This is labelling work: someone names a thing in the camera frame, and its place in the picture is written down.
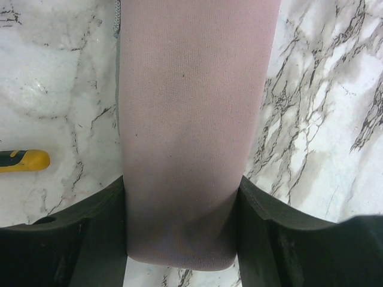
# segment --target hole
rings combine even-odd
[[[56,218],[53,217],[53,216],[47,216],[47,217],[43,217],[43,218],[40,218],[39,220],[37,220],[35,223],[33,223],[33,225],[37,225],[37,224],[45,224],[45,223],[51,223],[53,221],[55,221]]]

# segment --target fabric strap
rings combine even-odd
[[[119,116],[133,259],[221,270],[279,0],[122,0]]]

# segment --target black plastic part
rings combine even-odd
[[[238,193],[243,287],[382,287],[383,217],[326,222],[243,178]]]
[[[27,151],[17,151],[16,154],[11,157],[11,154],[15,151],[0,151],[0,166],[15,166],[23,159]]]
[[[236,207],[242,287],[383,286],[383,217],[333,224],[246,178]],[[0,228],[0,286],[122,287],[125,216],[119,178],[33,225]]]
[[[122,178],[33,225],[0,228],[2,287],[120,287],[126,260]]]

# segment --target yellow handle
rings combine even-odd
[[[49,167],[47,152],[38,149],[27,151],[0,151],[1,172],[35,172]]]

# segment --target tool handle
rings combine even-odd
[[[47,152],[38,149],[26,151],[0,151],[0,173],[34,172],[49,167],[50,157]]]

